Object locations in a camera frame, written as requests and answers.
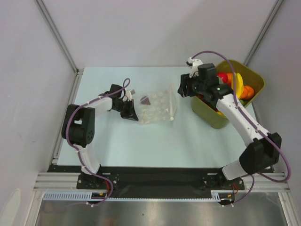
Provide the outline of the yellow fake banana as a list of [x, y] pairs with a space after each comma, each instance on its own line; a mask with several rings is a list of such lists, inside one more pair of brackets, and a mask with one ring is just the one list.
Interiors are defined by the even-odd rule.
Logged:
[[235, 73], [235, 84], [236, 84], [236, 88], [235, 88], [236, 96], [238, 98], [241, 98], [244, 92], [244, 83], [240, 73]]

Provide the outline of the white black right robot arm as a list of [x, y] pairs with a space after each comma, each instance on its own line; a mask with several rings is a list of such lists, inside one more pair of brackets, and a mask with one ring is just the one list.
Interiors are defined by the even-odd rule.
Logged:
[[182, 74], [178, 93], [182, 97], [202, 95], [204, 100], [225, 115], [246, 146], [239, 159], [222, 167], [227, 180], [252, 175], [279, 161], [281, 136], [261, 126], [237, 100], [235, 92], [222, 83], [214, 64], [190, 60], [188, 74]]

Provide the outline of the clear zip top bag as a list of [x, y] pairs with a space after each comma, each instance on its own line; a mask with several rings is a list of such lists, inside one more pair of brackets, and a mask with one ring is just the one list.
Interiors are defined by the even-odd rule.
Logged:
[[[140, 99], [148, 96], [151, 105], [142, 105]], [[157, 90], [152, 90], [139, 94], [135, 98], [135, 109], [142, 125], [150, 123], [159, 123], [164, 121], [173, 121], [175, 119], [178, 107], [178, 99], [174, 84], [167, 87], [160, 87]]]

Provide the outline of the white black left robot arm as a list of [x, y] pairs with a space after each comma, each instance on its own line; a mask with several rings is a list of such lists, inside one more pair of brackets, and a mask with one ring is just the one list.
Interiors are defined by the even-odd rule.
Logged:
[[68, 105], [61, 135], [75, 149], [83, 173], [96, 175], [101, 166], [92, 147], [96, 116], [113, 110], [119, 112], [122, 119], [138, 121], [134, 93], [126, 85], [112, 84], [109, 91], [91, 101], [82, 105]]

